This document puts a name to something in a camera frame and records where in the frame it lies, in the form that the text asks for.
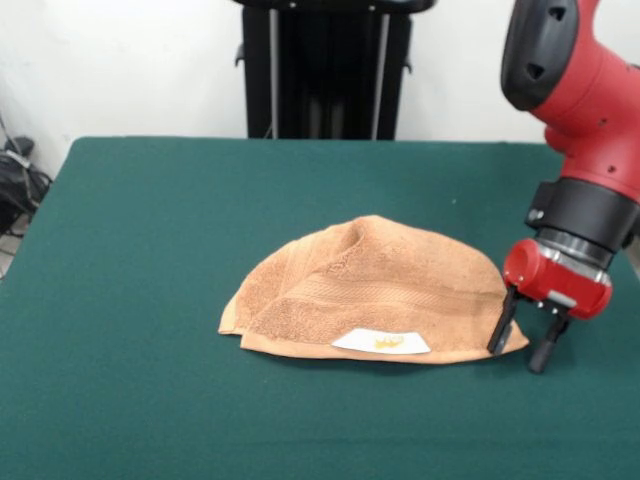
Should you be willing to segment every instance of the green felt surface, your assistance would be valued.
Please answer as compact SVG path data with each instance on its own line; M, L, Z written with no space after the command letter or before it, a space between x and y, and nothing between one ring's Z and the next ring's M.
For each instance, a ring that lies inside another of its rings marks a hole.
M501 263L543 146L77 142L0 287L0 479L638 478L640 290L528 352L456 366L276 358L217 335L283 243L376 213ZM549 318L519 314L532 339Z

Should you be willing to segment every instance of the yellow printed logo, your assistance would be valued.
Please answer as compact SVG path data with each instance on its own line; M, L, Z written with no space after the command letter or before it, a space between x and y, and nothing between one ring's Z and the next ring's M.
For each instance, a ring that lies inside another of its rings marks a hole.
M385 348L396 348L404 343L404 337L401 335L387 335L382 338L376 338L376 350L384 350Z

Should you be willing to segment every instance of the black stand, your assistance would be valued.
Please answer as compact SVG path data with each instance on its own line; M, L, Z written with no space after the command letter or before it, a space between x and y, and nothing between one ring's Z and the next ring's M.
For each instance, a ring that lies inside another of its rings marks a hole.
M251 138L395 138L410 13L435 0L236 0Z

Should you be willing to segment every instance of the white label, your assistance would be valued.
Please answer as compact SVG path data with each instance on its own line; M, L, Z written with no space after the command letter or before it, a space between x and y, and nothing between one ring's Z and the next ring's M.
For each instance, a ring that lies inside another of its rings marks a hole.
M431 351L419 333L389 333L366 328L356 328L331 345L360 352L388 355L413 355Z

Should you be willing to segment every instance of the folded towel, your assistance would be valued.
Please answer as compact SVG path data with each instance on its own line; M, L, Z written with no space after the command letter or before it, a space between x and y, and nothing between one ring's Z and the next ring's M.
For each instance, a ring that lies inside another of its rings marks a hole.
M378 217L307 235L242 283L219 332L301 358L455 363L489 357L506 289L482 253ZM503 353L528 340L515 322Z

